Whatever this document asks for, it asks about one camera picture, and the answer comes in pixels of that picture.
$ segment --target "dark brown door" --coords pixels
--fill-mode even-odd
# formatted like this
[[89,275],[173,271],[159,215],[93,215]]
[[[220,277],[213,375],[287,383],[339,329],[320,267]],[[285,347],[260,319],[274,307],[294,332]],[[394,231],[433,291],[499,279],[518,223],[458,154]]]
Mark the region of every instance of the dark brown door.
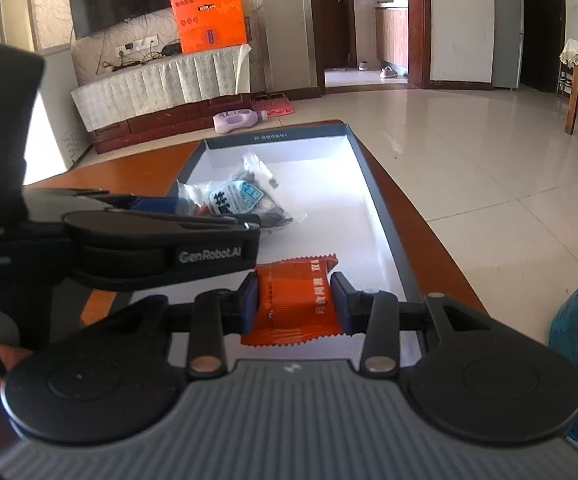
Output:
[[521,83],[542,92],[556,92],[564,24],[565,0],[525,0]]
[[319,56],[325,69],[342,68],[350,62],[350,3],[320,0]]

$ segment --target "purple detergent bottle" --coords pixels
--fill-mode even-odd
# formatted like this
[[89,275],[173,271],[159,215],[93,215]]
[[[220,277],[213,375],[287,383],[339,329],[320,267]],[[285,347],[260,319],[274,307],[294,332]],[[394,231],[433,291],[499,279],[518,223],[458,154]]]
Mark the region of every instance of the purple detergent bottle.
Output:
[[250,128],[258,123],[258,121],[266,121],[267,117],[267,112],[264,110],[261,112],[248,109],[234,110],[214,115],[213,126],[219,134],[227,134],[238,128]]

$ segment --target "shoe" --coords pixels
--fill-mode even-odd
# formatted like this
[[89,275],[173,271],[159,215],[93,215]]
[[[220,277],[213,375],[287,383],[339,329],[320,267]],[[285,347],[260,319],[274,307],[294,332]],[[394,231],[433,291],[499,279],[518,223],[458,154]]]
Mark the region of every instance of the shoe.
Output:
[[380,71],[380,79],[391,79],[392,77],[397,77],[398,72],[392,69],[390,66],[386,66]]

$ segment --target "wall socket panel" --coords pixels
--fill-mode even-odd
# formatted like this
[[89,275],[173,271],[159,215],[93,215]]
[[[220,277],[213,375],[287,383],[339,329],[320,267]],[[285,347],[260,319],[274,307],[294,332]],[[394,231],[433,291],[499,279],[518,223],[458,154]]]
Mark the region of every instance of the wall socket panel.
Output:
[[117,57],[124,57],[130,56],[136,52],[140,52],[141,50],[149,50],[155,51],[155,48],[159,45],[158,37],[157,36],[149,36],[149,38],[143,38],[142,40],[133,40],[131,43],[126,43],[124,45],[119,45],[115,47],[115,55]]

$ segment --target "orange box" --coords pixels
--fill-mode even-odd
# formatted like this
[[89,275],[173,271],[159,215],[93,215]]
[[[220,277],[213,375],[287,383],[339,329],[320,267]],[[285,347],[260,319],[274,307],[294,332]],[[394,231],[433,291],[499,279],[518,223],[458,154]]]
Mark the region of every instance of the orange box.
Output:
[[182,52],[247,42],[241,0],[171,0]]

